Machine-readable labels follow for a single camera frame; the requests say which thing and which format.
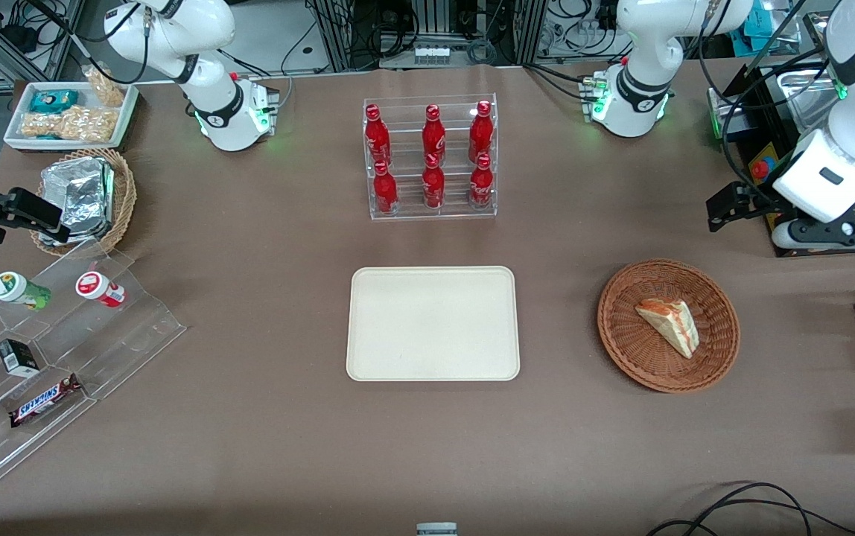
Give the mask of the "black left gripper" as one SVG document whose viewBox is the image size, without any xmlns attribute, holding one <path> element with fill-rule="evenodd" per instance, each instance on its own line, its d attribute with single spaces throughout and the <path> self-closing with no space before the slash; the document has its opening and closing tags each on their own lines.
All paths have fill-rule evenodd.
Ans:
<svg viewBox="0 0 855 536">
<path fill-rule="evenodd" d="M 728 183 L 706 202 L 708 225 L 717 233 L 729 223 L 776 213 L 776 203 L 764 190 L 741 181 Z"/>
</svg>

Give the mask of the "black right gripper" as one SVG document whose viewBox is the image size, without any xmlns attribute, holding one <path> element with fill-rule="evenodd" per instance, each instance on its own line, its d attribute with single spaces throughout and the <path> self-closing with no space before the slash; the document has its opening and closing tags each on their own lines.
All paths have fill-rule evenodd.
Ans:
<svg viewBox="0 0 855 536">
<path fill-rule="evenodd" d="M 6 228 L 28 229 L 35 240 L 46 246 L 70 242 L 70 228 L 61 223 L 63 211 L 25 188 L 12 188 L 0 194 L 0 244 Z"/>
</svg>

